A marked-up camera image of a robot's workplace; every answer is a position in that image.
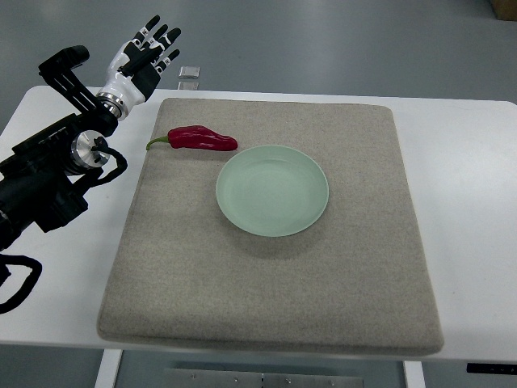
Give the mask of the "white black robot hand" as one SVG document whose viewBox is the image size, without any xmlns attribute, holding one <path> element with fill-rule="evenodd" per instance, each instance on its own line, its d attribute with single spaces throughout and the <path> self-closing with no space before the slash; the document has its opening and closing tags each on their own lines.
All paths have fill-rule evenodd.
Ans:
<svg viewBox="0 0 517 388">
<path fill-rule="evenodd" d="M 181 35 L 178 27 L 160 25 L 155 15 L 135 36 L 122 44 L 107 69 L 106 84 L 96 97 L 117 120 L 146 102 L 156 90 L 164 71 L 180 54 L 170 51 Z"/>
</svg>

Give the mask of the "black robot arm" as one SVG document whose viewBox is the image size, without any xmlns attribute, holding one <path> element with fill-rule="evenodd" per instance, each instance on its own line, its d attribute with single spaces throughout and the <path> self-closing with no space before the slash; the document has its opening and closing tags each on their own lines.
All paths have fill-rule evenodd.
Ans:
<svg viewBox="0 0 517 388">
<path fill-rule="evenodd" d="M 107 144 L 116 117 L 74 75 L 89 57 L 86 47 L 64 48 L 42 62 L 39 74 L 78 113 L 70 114 L 13 147 L 1 163 L 1 248 L 37 224 L 44 232 L 85 212 L 85 193 L 111 182 L 127 162 Z"/>
</svg>

